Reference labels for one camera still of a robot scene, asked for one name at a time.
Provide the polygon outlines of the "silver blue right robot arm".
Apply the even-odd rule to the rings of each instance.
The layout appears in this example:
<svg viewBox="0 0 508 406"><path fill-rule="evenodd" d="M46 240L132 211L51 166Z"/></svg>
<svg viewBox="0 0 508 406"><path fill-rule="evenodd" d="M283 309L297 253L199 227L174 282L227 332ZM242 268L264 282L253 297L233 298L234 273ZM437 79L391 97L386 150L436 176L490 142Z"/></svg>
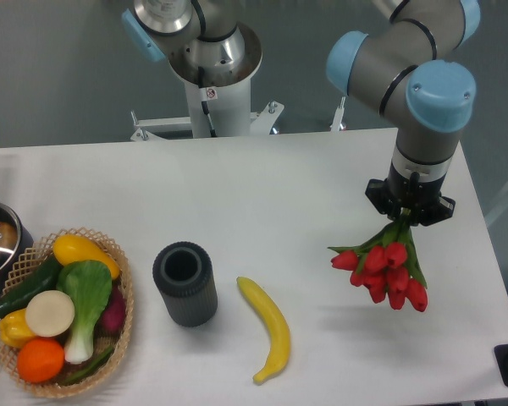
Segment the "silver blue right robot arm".
<svg viewBox="0 0 508 406"><path fill-rule="evenodd" d="M444 60L477 30L476 1L377 1L390 27L379 36L344 34L326 62L330 83L397 128L389 173L366 195L391 220L430 226L452 217L442 195L477 92L471 72Z"/></svg>

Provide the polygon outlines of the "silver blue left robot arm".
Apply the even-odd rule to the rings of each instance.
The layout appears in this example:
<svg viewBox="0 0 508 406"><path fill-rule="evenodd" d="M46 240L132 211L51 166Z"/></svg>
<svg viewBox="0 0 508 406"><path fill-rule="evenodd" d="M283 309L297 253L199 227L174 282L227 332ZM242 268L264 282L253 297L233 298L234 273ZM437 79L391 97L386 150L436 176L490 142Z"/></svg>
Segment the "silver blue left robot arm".
<svg viewBox="0 0 508 406"><path fill-rule="evenodd" d="M262 61L261 42L237 9L236 1L134 1L121 21L147 60L167 60L193 85L224 87L251 78Z"/></svg>

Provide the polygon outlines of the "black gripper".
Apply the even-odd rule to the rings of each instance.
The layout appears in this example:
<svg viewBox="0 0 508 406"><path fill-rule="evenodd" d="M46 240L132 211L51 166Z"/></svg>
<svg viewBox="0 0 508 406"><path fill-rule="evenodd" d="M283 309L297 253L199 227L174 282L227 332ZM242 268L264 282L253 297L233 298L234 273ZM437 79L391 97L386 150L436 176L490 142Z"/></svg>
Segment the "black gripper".
<svg viewBox="0 0 508 406"><path fill-rule="evenodd" d="M433 181L422 181L419 172L403 176L395 168L386 179L372 178L367 184L366 197L376 210L390 220L397 220L408 210L412 226L424 227L453 217L456 201L441 194L445 176Z"/></svg>

